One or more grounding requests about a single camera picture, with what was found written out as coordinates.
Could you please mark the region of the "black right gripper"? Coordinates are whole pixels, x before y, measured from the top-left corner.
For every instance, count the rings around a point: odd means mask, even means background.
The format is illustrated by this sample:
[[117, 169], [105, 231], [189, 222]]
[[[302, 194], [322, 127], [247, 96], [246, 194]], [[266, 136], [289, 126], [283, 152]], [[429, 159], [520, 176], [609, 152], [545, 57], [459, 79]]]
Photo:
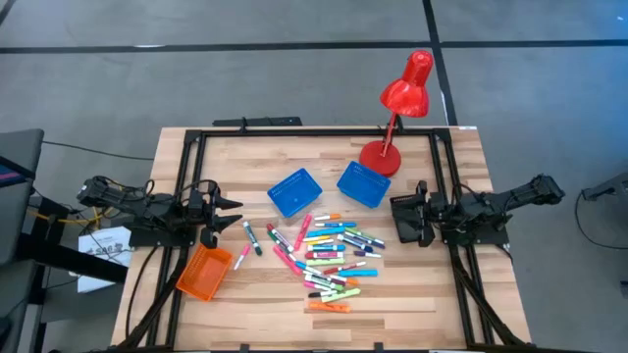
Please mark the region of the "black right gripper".
[[419, 246], [428, 247], [436, 238], [435, 230], [441, 230], [443, 213], [446, 211], [446, 194], [439, 191], [429, 193], [425, 180], [418, 182], [416, 191], [418, 195], [395, 197], [393, 208], [395, 210], [418, 208], [419, 221], [412, 217], [394, 217], [394, 223], [399, 234], [419, 234]]

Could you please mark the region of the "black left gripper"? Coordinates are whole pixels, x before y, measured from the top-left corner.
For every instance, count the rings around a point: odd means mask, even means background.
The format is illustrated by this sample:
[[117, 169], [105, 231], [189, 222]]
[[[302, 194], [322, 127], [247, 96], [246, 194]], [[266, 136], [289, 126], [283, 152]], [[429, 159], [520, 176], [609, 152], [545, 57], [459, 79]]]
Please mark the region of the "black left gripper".
[[221, 195], [215, 196], [217, 188], [216, 183], [209, 183], [206, 191], [200, 191], [195, 186], [190, 190], [188, 198], [188, 215], [191, 222], [195, 225], [205, 224], [200, 233], [200, 243], [208, 249], [215, 249], [218, 246], [217, 232], [221, 233], [242, 218], [242, 215], [216, 215], [216, 207], [230, 210], [243, 206], [241, 202], [223, 198]]

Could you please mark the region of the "black plastic basket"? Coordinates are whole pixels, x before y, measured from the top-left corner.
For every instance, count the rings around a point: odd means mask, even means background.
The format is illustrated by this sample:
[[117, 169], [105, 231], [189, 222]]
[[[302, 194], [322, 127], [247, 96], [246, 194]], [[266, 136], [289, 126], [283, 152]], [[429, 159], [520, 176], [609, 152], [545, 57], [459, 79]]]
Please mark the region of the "black plastic basket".
[[[392, 209], [392, 217], [394, 219], [394, 217], [407, 217], [407, 218], [414, 218], [416, 220], [419, 221], [419, 212], [418, 212], [418, 208], [416, 210], [395, 210], [393, 208], [393, 198], [390, 199], [391, 202], [391, 209]], [[419, 234], [399, 234], [397, 233], [398, 237], [399, 237], [399, 241], [401, 243], [409, 243], [409, 242], [417, 242], [419, 240]]]

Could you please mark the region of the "red whiteboard marker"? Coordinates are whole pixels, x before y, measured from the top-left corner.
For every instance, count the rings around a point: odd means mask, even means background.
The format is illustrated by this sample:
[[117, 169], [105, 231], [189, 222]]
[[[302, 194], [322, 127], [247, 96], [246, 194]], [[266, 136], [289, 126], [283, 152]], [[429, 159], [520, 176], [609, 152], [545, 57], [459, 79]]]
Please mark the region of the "red whiteboard marker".
[[266, 227], [267, 227], [267, 230], [271, 232], [275, 236], [275, 238], [279, 240], [288, 249], [288, 252], [294, 251], [293, 246], [288, 242], [288, 240], [283, 235], [279, 233], [278, 230], [275, 229], [275, 227], [272, 224], [266, 224]]

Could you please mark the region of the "orange plastic basket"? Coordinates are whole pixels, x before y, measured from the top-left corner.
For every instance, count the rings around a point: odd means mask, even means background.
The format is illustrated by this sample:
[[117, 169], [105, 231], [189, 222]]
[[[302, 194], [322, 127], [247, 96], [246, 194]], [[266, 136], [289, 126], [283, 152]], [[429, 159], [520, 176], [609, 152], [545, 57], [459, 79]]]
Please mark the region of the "orange plastic basket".
[[222, 248], [199, 245], [185, 266], [176, 288], [202, 301], [210, 301], [231, 267], [233, 255]]

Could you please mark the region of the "dark blue whiteboard marker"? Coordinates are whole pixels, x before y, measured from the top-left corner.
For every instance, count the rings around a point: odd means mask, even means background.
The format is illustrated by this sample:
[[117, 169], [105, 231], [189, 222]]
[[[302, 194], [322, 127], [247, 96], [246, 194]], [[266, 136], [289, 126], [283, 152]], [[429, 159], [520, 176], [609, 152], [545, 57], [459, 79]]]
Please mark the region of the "dark blue whiteboard marker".
[[360, 249], [361, 251], [368, 252], [368, 253], [372, 253], [373, 252], [373, 248], [371, 246], [369, 246], [369, 245], [367, 245], [367, 244], [365, 244], [365, 243], [363, 243], [361, 241], [358, 241], [358, 240], [356, 240], [356, 239], [354, 239], [354, 238], [352, 238], [350, 236], [344, 236], [343, 234], [339, 234], [337, 236], [337, 240], [345, 242], [345, 243], [348, 243], [348, 244], [350, 244], [350, 245]]

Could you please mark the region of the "pink highlighter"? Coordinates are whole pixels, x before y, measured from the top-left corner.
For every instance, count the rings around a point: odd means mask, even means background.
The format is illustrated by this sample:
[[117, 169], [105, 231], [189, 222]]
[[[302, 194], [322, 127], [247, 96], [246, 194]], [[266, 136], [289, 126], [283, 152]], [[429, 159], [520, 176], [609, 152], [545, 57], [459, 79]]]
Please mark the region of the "pink highlighter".
[[299, 268], [293, 260], [291, 260], [279, 245], [275, 245], [273, 248], [275, 254], [282, 260], [282, 262], [297, 276], [302, 275], [302, 269]]
[[305, 216], [305, 218], [303, 220], [303, 223], [301, 225], [301, 228], [299, 230], [299, 233], [297, 235], [297, 238], [296, 238], [296, 240], [294, 242], [294, 245], [293, 245], [295, 251], [298, 251], [300, 249], [301, 244], [303, 242], [303, 239], [304, 239], [305, 235], [307, 234], [307, 231], [309, 229], [309, 226], [311, 224], [312, 219], [313, 219], [313, 217], [312, 217], [311, 214], [307, 214]]

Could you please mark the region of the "red thin marker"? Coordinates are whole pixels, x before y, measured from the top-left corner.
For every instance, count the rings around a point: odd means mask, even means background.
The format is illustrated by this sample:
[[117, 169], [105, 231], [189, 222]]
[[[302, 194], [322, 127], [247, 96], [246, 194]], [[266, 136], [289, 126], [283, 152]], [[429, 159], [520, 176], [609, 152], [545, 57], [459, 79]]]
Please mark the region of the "red thin marker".
[[359, 268], [359, 267], [363, 267], [366, 265], [366, 262], [357, 262], [357, 263], [352, 263], [352, 264], [348, 264], [348, 265], [344, 265], [341, 267], [335, 267], [335, 268], [329, 268], [323, 271], [323, 274], [325, 275], [331, 275], [331, 274], [336, 274], [339, 273], [341, 271], [347, 271], [347, 270], [352, 270], [355, 268]]

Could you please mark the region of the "orange highlighter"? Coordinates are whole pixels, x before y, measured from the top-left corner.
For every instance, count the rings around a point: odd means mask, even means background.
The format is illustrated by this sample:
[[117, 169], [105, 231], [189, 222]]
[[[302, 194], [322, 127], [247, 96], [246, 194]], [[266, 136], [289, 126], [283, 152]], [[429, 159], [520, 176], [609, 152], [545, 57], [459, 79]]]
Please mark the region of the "orange highlighter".
[[348, 314], [351, 312], [351, 308], [346, 304], [337, 303], [325, 303], [322, 301], [310, 301], [308, 303], [308, 309], [312, 311], [324, 311], [333, 313]]

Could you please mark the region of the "blue plastic basket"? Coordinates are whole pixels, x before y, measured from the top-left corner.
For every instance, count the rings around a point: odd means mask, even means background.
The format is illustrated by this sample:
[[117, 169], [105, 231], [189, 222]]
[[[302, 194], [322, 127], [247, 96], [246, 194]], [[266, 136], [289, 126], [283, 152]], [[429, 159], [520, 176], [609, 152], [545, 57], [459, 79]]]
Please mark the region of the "blue plastic basket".
[[323, 192], [304, 168], [271, 187], [267, 194], [285, 218], [290, 218], [315, 201]]
[[351, 161], [341, 175], [337, 187], [346, 196], [369, 207], [377, 208], [391, 181], [361, 164]]

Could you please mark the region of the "black power strip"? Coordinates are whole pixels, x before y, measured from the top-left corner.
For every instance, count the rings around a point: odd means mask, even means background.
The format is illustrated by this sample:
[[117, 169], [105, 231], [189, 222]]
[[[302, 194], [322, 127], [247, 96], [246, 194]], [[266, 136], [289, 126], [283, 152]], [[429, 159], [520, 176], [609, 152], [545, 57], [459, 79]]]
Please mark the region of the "black power strip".
[[212, 126], [303, 126], [300, 117], [264, 117], [215, 120]]

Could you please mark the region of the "red desk lamp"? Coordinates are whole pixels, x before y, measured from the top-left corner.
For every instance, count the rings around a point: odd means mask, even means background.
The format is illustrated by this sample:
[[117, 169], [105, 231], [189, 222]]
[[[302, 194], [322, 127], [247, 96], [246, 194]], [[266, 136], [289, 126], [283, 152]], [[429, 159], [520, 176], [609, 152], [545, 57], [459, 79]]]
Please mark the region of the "red desk lamp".
[[401, 155], [393, 145], [393, 131], [399, 117], [425, 118], [430, 100], [426, 82], [434, 65], [433, 56], [424, 50], [411, 53], [400, 78], [392, 81], [380, 95], [381, 103], [392, 113], [382, 140], [367, 143], [359, 163], [384, 177], [400, 168]]

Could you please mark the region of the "white printed paper sheet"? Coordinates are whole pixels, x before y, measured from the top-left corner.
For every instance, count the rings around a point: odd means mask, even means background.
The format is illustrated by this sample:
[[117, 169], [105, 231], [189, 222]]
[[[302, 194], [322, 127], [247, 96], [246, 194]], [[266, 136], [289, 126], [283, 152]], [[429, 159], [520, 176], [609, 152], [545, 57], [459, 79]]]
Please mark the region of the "white printed paper sheet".
[[[78, 251], [124, 267], [131, 263], [131, 232], [125, 227], [96, 230], [78, 238]], [[87, 293], [113, 285], [112, 281], [79, 276], [78, 293]]]

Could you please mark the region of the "grey stand leg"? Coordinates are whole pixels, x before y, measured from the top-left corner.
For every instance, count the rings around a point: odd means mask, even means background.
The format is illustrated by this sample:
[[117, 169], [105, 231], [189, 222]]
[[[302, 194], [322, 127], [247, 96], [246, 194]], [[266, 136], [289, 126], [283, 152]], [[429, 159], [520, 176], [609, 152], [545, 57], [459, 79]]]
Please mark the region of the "grey stand leg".
[[587, 201], [596, 201], [603, 195], [613, 195], [622, 203], [628, 203], [628, 173], [619, 174], [597, 186], [582, 190], [582, 196]]

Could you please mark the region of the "grey desk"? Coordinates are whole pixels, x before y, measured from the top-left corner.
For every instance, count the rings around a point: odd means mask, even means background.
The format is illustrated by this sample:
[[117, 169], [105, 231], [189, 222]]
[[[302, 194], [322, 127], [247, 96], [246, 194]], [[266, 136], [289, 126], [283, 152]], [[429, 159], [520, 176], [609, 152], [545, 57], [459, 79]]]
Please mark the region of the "grey desk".
[[[0, 157], [37, 170], [43, 131], [0, 132]], [[36, 265], [17, 259], [32, 181], [0, 187], [0, 353], [15, 353]]]

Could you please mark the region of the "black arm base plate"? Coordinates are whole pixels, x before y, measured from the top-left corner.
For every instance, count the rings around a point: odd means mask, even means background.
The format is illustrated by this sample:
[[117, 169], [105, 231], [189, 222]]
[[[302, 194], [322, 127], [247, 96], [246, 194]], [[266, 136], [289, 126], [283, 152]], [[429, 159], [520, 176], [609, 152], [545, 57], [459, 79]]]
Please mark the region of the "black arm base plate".
[[505, 228], [495, 229], [491, 225], [481, 225], [465, 231], [441, 228], [443, 242], [459, 246], [470, 244], [503, 245], [509, 242]]
[[167, 229], [139, 224], [124, 224], [131, 232], [130, 247], [186, 247], [195, 243], [195, 231], [190, 227]]

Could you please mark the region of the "black aluminium table frame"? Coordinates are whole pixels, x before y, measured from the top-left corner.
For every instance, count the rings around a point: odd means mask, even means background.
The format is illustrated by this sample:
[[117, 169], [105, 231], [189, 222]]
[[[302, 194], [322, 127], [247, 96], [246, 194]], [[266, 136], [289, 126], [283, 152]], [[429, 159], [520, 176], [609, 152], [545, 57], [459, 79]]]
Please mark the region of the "black aluminium table frame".
[[[337, 182], [356, 160], [363, 145], [381, 140], [366, 128], [270, 128], [272, 136], [255, 136], [252, 128], [236, 136], [209, 136], [199, 178], [220, 184], [224, 197], [243, 207], [221, 212], [243, 214], [261, 240], [264, 255], [251, 253], [241, 268], [229, 270], [214, 298], [201, 301], [183, 293], [180, 311], [170, 320], [172, 297], [162, 311], [156, 344], [174, 343], [175, 350], [386, 349], [466, 348], [449, 252], [439, 239], [430, 247], [398, 242], [389, 197], [412, 193], [420, 179], [430, 191], [438, 184], [427, 136], [396, 136], [402, 155], [399, 172], [381, 205], [369, 209], [346, 197]], [[473, 127], [443, 128], [450, 141], [460, 180], [476, 191], [493, 189], [479, 132]], [[293, 218], [284, 219], [267, 189], [304, 168], [323, 193]], [[350, 313], [312, 311], [310, 288], [273, 251], [266, 224], [294, 242], [307, 214], [339, 213], [371, 236], [383, 239], [382, 259], [359, 258], [377, 277], [359, 279], [359, 295], [335, 303]], [[524, 342], [531, 341], [511, 261], [492, 245], [476, 245], [477, 264], [488, 301], [506, 325]]]

